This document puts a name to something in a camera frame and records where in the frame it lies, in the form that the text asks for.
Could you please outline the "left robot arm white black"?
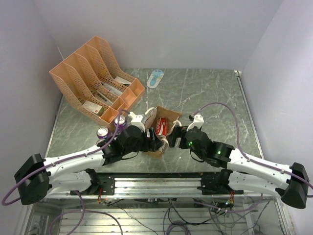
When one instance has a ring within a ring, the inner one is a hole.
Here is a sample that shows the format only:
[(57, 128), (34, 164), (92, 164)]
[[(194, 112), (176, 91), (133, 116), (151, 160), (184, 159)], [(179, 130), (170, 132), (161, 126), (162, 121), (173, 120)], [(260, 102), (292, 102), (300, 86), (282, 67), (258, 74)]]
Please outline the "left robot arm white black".
[(31, 205), (51, 193), (75, 190), (95, 194), (100, 188), (95, 168), (123, 161), (132, 152), (156, 152), (162, 146), (153, 128), (143, 131), (131, 125), (80, 152), (54, 158), (34, 154), (14, 175), (19, 201)]

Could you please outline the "canvas bag brown printed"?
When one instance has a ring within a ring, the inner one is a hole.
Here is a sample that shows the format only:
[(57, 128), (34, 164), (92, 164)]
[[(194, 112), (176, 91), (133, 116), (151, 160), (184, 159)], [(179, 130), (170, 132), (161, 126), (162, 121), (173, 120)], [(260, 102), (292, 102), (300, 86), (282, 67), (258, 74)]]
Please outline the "canvas bag brown printed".
[[(173, 110), (168, 110), (166, 108), (163, 108), (161, 106), (152, 107), (145, 113), (146, 118), (144, 119), (144, 125), (146, 130), (148, 128), (152, 127), (156, 129), (157, 125), (157, 119), (158, 118), (167, 118), (168, 120), (168, 134), (170, 134), (174, 128), (175, 125), (181, 125), (181, 122), (179, 121), (179, 118), (181, 116), (181, 113), (178, 113)], [(154, 158), (161, 158), (162, 155), (165, 153), (166, 149), (168, 148), (168, 143), (161, 142), (163, 146), (158, 149), (156, 152), (148, 151), (148, 152), (142, 152), (144, 154), (147, 154), (150, 157)]]

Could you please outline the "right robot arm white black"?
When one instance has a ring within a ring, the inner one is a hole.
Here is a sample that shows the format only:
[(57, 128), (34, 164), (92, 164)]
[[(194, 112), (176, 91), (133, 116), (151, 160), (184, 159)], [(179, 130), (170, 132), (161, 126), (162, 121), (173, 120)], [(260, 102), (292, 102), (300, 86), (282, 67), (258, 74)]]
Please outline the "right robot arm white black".
[(247, 190), (279, 197), (293, 208), (306, 207), (310, 181), (302, 164), (277, 164), (247, 155), (232, 145), (212, 141), (197, 127), (175, 126), (166, 139), (170, 147), (180, 139), (181, 149), (189, 149), (201, 163), (227, 173), (215, 182), (216, 190), (222, 194), (230, 190)]

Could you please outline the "purple soda can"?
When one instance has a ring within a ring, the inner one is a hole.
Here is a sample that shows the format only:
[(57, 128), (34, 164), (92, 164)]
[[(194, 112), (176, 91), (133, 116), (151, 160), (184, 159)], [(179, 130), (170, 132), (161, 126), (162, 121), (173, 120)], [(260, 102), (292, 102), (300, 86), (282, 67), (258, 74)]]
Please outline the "purple soda can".
[(99, 139), (107, 139), (111, 136), (111, 132), (108, 127), (101, 126), (96, 131), (96, 135)]
[(127, 119), (125, 118), (125, 116), (120, 115), (119, 117), (116, 117), (114, 119), (114, 125), (117, 129), (117, 133), (121, 134), (122, 131), (128, 127)]

